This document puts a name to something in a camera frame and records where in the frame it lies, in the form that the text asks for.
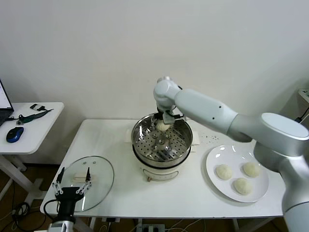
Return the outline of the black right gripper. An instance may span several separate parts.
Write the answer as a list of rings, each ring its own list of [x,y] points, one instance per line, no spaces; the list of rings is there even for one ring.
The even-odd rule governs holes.
[[[175,120],[180,120],[184,118],[184,115],[180,115],[180,114],[175,115],[173,113],[173,110],[176,109],[176,105],[163,106],[157,103],[156,106],[157,106],[157,113],[154,114],[154,120],[155,120],[154,123],[156,125],[161,121],[161,116],[163,116],[164,114],[168,116],[172,116]]]

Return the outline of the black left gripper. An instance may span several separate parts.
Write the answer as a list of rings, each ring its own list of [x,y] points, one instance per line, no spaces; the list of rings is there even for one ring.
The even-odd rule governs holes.
[[[79,188],[61,188],[61,181],[64,171],[65,168],[63,167],[61,172],[58,174],[56,181],[52,183],[56,199],[60,202],[57,218],[73,218],[76,203],[84,197],[86,192],[92,186],[90,168],[88,167],[87,169],[85,183]]]

